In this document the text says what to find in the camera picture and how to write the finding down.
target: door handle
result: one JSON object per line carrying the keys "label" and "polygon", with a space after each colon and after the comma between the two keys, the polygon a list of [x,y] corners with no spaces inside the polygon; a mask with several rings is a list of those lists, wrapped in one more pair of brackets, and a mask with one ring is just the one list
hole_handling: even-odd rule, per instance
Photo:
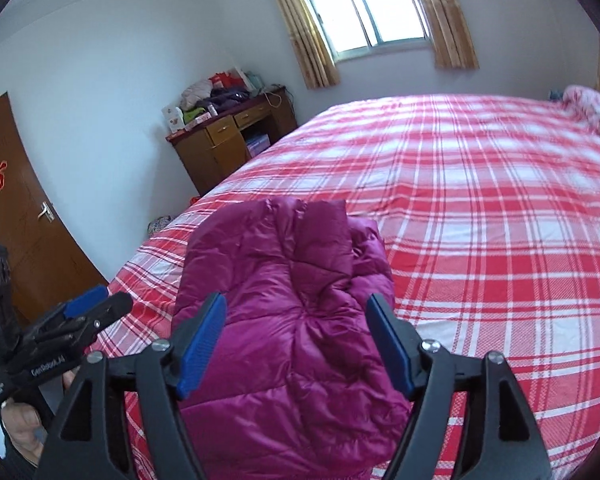
{"label": "door handle", "polygon": [[42,213],[38,215],[38,220],[40,220],[43,216],[46,216],[46,219],[49,220],[49,222],[53,222],[56,219],[54,212],[51,211],[46,202],[42,203]]}

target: desk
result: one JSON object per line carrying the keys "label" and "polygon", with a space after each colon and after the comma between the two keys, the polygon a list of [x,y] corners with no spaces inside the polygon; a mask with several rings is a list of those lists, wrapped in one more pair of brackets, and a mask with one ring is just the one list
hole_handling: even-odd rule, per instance
{"label": "desk", "polygon": [[251,159],[243,133],[252,126],[267,134],[271,145],[298,127],[285,88],[269,94],[269,100],[264,95],[250,99],[170,140],[200,195]]}

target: purple puffer jacket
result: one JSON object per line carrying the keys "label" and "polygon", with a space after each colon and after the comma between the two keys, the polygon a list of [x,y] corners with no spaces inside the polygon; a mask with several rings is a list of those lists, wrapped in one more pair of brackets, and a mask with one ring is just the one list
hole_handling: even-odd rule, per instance
{"label": "purple puffer jacket", "polygon": [[365,321],[372,293],[394,302],[374,221],[344,202],[226,206],[191,236],[174,328],[215,291],[226,327],[181,404],[210,480],[368,479],[391,459],[409,405]]}

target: metal screw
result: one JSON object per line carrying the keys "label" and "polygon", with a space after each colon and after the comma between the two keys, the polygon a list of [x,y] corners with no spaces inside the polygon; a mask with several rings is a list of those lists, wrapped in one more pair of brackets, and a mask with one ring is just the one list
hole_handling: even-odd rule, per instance
{"label": "metal screw", "polygon": [[500,352],[492,350],[487,354],[487,359],[496,365],[501,365],[504,362],[504,355]]}
{"label": "metal screw", "polygon": [[157,339],[153,343],[151,343],[151,348],[156,352],[165,352],[169,349],[171,343],[169,343],[166,339]]}
{"label": "metal screw", "polygon": [[91,365],[99,363],[103,359],[104,359],[104,355],[102,354],[102,352],[95,351],[95,352],[91,352],[89,355],[87,355],[87,362]]}
{"label": "metal screw", "polygon": [[435,339],[425,339],[422,342],[422,349],[425,352],[429,352],[430,354],[435,354],[438,350],[440,350],[440,341],[436,341]]}

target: plaid bedsheet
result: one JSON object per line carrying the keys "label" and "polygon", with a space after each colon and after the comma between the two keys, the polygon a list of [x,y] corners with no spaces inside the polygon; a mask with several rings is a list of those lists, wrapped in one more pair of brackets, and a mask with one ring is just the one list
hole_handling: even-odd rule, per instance
{"label": "plaid bedsheet", "polygon": [[[375,219],[397,315],[452,352],[506,354],[557,478],[587,455],[600,436],[600,136],[586,120],[560,103],[483,96],[332,108],[138,250],[110,285],[133,295],[133,312],[98,348],[131,354],[168,336],[190,233],[226,204],[279,195],[345,199]],[[127,403],[139,474],[153,478]],[[458,396],[436,478],[451,474],[461,425]]]}

